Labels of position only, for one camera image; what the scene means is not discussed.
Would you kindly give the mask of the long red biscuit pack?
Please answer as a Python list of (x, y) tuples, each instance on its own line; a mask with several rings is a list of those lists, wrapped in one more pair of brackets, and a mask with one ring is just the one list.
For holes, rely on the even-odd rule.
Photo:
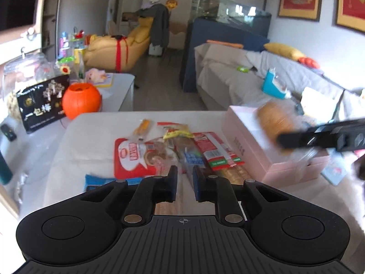
[(244, 161), (214, 132), (196, 132), (194, 143), (213, 171), (241, 166)]

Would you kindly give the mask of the red roast duck snack bag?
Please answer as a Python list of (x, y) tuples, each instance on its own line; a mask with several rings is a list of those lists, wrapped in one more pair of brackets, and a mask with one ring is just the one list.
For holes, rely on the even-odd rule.
[(166, 176), (171, 166), (179, 166), (177, 154), (174, 147), (161, 137), (146, 142), (126, 138), (115, 140), (116, 179)]

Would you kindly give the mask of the round bread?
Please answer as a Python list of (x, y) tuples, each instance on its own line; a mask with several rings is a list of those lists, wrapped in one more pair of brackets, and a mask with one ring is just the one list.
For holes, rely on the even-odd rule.
[(295, 130), (295, 124), (289, 114), (273, 101), (261, 106), (256, 115), (261, 128), (274, 144), (280, 134)]

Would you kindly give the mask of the clear wafer biscuit pack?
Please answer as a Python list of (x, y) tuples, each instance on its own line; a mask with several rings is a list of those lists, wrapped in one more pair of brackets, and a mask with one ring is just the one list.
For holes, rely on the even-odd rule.
[(186, 137), (178, 137), (175, 139), (176, 150), (181, 159), (182, 169), (193, 186), (192, 171), (194, 166), (198, 166), (205, 177), (209, 175), (217, 175), (227, 178), (231, 184), (242, 185), (246, 179), (251, 179), (249, 173), (243, 165), (236, 165), (221, 170), (214, 171), (204, 158), (199, 148), (194, 143), (193, 139)]

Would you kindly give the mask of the small orange sausage snack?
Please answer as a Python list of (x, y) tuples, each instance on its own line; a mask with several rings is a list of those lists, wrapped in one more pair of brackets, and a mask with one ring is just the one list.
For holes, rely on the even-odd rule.
[(132, 134), (134, 140), (144, 141), (150, 131), (151, 124), (152, 124), (151, 120), (143, 119)]

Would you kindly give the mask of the yellow red snack packet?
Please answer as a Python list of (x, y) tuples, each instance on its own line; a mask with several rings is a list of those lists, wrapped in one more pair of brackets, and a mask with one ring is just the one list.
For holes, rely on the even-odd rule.
[(187, 124), (179, 124), (175, 122), (158, 122), (157, 126), (163, 129), (163, 139), (173, 139), (176, 137), (194, 138), (194, 134), (190, 131)]

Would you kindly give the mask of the blue snack packet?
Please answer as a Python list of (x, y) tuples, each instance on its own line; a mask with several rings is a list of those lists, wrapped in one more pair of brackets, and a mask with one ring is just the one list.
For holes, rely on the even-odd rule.
[[(103, 178), (86, 174), (84, 192), (96, 189), (105, 184), (109, 184), (115, 180), (116, 178)], [(142, 177), (126, 179), (129, 186), (138, 185), (142, 180), (143, 180)]]

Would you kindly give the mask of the pink cardboard box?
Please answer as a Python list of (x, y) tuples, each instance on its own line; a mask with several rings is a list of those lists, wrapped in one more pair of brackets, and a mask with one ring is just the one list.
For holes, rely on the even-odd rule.
[(286, 187), (319, 177), (330, 161), (327, 150), (296, 149), (285, 153), (261, 129), (256, 111), (231, 106), (222, 127), (229, 145), (245, 162), (252, 179), (273, 187)]

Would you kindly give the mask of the blue toy case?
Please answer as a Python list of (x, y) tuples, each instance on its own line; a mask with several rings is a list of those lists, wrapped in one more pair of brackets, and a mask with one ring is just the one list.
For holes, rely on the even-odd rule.
[(271, 97), (280, 100), (291, 98), (291, 92), (287, 89), (287, 85), (280, 79), (275, 68), (267, 71), (262, 85), (262, 91)]

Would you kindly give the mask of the yellow cushion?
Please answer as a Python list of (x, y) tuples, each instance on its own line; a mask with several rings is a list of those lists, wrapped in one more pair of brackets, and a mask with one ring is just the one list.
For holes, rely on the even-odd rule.
[(300, 50), (282, 43), (270, 42), (263, 46), (268, 52), (282, 56), (284, 58), (298, 61), (300, 58), (305, 58), (306, 55)]

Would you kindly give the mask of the beige grey sofa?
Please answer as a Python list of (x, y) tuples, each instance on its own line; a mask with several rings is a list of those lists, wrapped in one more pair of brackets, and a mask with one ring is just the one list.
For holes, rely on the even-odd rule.
[(194, 49), (194, 57), (197, 91), (209, 110), (278, 99), (302, 103), (315, 111), (318, 121), (364, 117), (364, 95), (275, 53), (205, 43)]

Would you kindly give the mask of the orange pumpkin bucket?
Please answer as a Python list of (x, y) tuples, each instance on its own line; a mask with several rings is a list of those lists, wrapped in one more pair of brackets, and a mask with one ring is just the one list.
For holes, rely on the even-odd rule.
[(65, 91), (62, 106), (65, 115), (73, 120), (80, 114), (99, 112), (102, 96), (92, 84), (75, 83)]

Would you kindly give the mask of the pink plush toy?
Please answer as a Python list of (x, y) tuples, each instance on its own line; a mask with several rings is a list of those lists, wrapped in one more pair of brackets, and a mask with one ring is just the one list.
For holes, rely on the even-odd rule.
[(91, 84), (102, 84), (106, 81), (107, 76), (105, 71), (92, 68), (85, 73), (85, 80)]

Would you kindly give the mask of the black plum snack box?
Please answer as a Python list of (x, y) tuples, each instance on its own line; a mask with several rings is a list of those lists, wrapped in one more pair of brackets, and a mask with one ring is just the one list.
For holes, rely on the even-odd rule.
[(65, 117), (63, 96), (69, 84), (69, 75), (61, 75), (16, 93), (26, 133), (31, 134)]

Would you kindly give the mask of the teal water bottle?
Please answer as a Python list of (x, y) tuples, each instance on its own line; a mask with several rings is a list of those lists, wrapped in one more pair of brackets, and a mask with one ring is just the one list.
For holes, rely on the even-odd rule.
[(2, 153), (0, 153), (0, 182), (2, 185), (7, 185), (13, 178), (12, 171), (6, 163)]

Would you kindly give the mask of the dark coat on rack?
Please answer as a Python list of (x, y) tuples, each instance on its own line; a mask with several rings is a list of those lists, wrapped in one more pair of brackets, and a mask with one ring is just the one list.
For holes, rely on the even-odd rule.
[(151, 44), (166, 48), (169, 45), (169, 11), (163, 4), (155, 4), (148, 9), (139, 9), (137, 16), (147, 18), (152, 17), (150, 29)]

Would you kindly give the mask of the glass fish tank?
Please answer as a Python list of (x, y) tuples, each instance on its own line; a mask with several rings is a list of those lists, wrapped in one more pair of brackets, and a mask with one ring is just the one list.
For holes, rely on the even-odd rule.
[(267, 37), (271, 16), (255, 6), (246, 6), (230, 0), (193, 0), (189, 20), (204, 18)]

